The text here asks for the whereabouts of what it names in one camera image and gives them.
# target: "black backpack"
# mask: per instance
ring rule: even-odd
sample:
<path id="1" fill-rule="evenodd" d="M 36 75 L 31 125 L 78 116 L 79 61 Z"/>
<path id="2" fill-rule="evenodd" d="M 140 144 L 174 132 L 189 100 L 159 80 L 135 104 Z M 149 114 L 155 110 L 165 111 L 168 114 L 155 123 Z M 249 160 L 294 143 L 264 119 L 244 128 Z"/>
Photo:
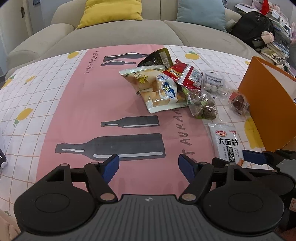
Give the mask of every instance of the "black backpack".
<path id="1" fill-rule="evenodd" d="M 249 12 L 243 15 L 231 31 L 231 34 L 252 48 L 256 48 L 252 41 L 260 38 L 262 32 L 274 33 L 274 27 L 269 18 L 259 12 Z"/>

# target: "bottle print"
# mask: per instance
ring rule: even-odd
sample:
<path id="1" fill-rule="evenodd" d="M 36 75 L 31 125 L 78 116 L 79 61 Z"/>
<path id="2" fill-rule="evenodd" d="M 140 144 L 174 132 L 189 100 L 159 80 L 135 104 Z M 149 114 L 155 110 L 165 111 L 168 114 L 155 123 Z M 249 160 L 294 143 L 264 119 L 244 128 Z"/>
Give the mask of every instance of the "bottle print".
<path id="1" fill-rule="evenodd" d="M 105 56 L 103 62 L 110 61 L 110 60 L 113 60 L 113 59 L 118 59 L 118 58 L 132 58 L 132 59 L 137 59 L 137 58 L 145 58 L 147 56 L 149 56 L 149 54 L 124 53 L 124 54 L 119 54 L 119 55 Z"/>
<path id="2" fill-rule="evenodd" d="M 136 62 L 126 62 L 126 61 L 123 61 L 123 60 L 113 60 L 113 61 L 102 63 L 101 66 L 105 66 L 105 65 L 124 65 L 124 64 L 136 64 Z"/>
<path id="3" fill-rule="evenodd" d="M 96 137 L 82 144 L 61 143 L 56 153 L 82 154 L 95 161 L 104 161 L 118 154 L 121 161 L 165 157 L 165 147 L 160 133 Z"/>
<path id="4" fill-rule="evenodd" d="M 120 120 L 104 121 L 101 126 L 118 126 L 121 128 L 140 128 L 140 127 L 153 127 L 159 126 L 158 116 L 132 116 L 124 117 Z"/>

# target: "door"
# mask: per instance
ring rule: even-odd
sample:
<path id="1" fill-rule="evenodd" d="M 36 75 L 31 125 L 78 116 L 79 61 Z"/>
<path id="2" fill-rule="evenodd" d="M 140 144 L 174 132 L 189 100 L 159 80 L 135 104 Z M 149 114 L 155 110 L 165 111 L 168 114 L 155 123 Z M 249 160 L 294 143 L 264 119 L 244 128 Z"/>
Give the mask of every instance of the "door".
<path id="1" fill-rule="evenodd" d="M 23 0 L 8 0 L 0 8 L 0 32 L 6 54 L 29 37 L 25 14 L 28 13 Z"/>

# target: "plastic wrapper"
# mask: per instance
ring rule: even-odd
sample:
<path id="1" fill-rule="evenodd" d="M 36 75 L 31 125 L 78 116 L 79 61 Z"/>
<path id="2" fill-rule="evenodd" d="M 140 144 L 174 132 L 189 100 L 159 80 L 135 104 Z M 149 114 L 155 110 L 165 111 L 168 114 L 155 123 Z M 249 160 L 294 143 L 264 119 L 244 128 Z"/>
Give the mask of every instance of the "plastic wrapper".
<path id="1" fill-rule="evenodd" d="M 155 85 L 140 91 L 140 95 L 150 113 L 187 106 L 182 90 L 178 90 L 177 84 L 165 74 L 159 74 Z"/>
<path id="2" fill-rule="evenodd" d="M 242 165 L 243 154 L 237 138 L 235 127 L 228 125 L 208 124 L 212 136 L 215 156 Z"/>
<path id="3" fill-rule="evenodd" d="M 178 59 L 176 64 L 163 73 L 187 89 L 201 89 L 202 74 L 193 66 L 182 63 Z"/>
<path id="4" fill-rule="evenodd" d="M 228 98 L 224 78 L 212 71 L 203 72 L 202 88 L 209 92 L 213 98 Z"/>
<path id="5" fill-rule="evenodd" d="M 229 107 L 236 113 L 240 115 L 250 114 L 250 105 L 247 98 L 237 90 L 231 90 L 229 97 Z"/>
<path id="6" fill-rule="evenodd" d="M 137 67 L 140 66 L 151 66 L 151 65 L 164 65 L 166 69 L 173 66 L 170 53 L 167 48 L 162 48 L 154 51 L 145 59 L 143 59 Z"/>
<path id="7" fill-rule="evenodd" d="M 192 115 L 197 119 L 214 120 L 218 115 L 214 99 L 203 90 L 183 87 Z"/>
<path id="8" fill-rule="evenodd" d="M 164 65 L 153 65 L 125 69 L 119 73 L 132 84 L 136 91 L 141 91 L 153 87 L 156 83 L 156 76 L 162 74 L 164 70 Z"/>

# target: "silver screw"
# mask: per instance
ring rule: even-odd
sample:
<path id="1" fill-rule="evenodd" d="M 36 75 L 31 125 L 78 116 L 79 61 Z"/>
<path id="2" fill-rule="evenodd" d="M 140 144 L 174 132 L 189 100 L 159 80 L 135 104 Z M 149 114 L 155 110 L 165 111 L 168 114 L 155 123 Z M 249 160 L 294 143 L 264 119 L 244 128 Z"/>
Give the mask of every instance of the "silver screw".
<path id="1" fill-rule="evenodd" d="M 182 199 L 185 201 L 193 201 L 196 199 L 196 196 L 192 193 L 186 193 L 182 195 Z"/>
<path id="2" fill-rule="evenodd" d="M 104 193 L 101 195 L 101 199 L 104 201 L 112 201 L 115 198 L 115 195 L 112 193 Z"/>

